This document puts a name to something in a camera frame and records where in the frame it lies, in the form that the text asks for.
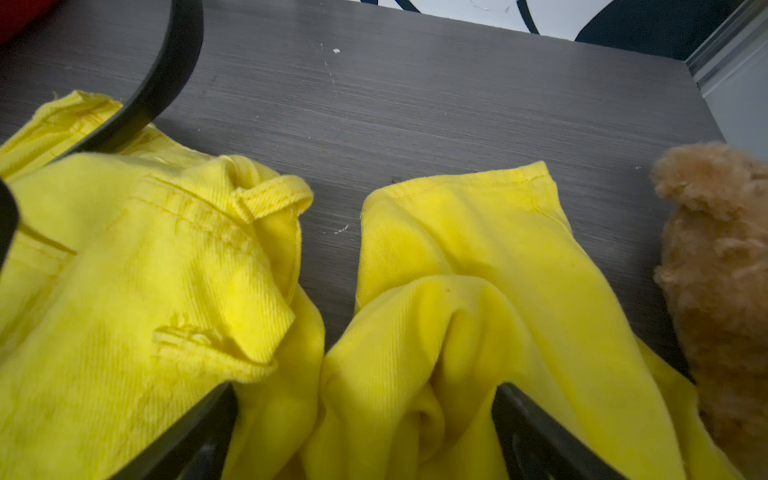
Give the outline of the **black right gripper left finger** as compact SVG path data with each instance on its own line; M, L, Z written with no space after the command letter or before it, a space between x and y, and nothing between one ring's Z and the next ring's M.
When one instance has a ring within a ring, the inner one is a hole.
M114 480L220 479L237 415L234 386L217 386L116 472Z

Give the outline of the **yellow trousers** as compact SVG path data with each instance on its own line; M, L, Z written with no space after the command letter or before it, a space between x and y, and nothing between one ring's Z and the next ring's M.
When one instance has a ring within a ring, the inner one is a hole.
M637 338L544 163L371 193L356 311L325 346L301 288L299 177L75 91L1 148L21 222L1 271L1 475L105 479L218 385L227 479L503 479L496 389L520 388L629 479L735 479L690 381Z

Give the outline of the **black belt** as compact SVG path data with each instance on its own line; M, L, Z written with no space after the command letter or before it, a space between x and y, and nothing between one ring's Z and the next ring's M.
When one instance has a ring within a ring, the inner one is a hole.
M21 213L7 180L28 163L11 151L28 149L47 166L79 153L114 153L132 142L169 107L183 90L197 64L204 39L204 6L201 1L171 3L163 44L138 90L114 115L76 139L57 121L72 105L45 106L30 125L23 127L1 147L1 260L5 261L21 223Z

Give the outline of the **red trousers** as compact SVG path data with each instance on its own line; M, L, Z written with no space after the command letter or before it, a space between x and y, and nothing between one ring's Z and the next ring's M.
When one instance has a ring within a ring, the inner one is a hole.
M0 43L8 43L58 3L59 0L1 0Z

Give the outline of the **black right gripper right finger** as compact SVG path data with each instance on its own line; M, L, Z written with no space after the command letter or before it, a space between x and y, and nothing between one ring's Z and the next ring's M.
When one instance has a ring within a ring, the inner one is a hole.
M522 390L497 387L492 419L511 479L621 479Z

